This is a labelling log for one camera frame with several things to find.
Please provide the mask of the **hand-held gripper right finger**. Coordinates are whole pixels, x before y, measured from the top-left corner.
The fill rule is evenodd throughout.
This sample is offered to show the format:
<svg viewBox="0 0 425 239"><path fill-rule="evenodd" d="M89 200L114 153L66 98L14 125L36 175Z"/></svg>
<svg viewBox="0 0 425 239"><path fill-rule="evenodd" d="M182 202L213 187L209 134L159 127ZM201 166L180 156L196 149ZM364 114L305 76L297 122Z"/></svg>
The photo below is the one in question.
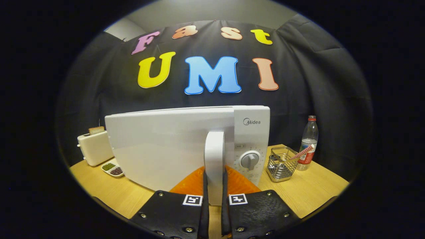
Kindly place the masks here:
<svg viewBox="0 0 425 239"><path fill-rule="evenodd" d="M228 239L281 239L301 219L274 190L261 190L230 166L223 174L221 233Z"/></svg>

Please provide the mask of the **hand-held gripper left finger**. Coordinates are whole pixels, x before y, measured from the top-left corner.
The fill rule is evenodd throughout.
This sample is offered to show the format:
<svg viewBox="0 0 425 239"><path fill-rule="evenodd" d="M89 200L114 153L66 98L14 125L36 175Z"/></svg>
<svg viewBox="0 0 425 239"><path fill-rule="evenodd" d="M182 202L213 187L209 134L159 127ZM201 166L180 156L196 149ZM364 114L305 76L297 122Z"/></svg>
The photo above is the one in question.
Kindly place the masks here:
<svg viewBox="0 0 425 239"><path fill-rule="evenodd" d="M158 237L207 239L209 230L208 190L202 166L171 190L158 190L132 216L130 222Z"/></svg>

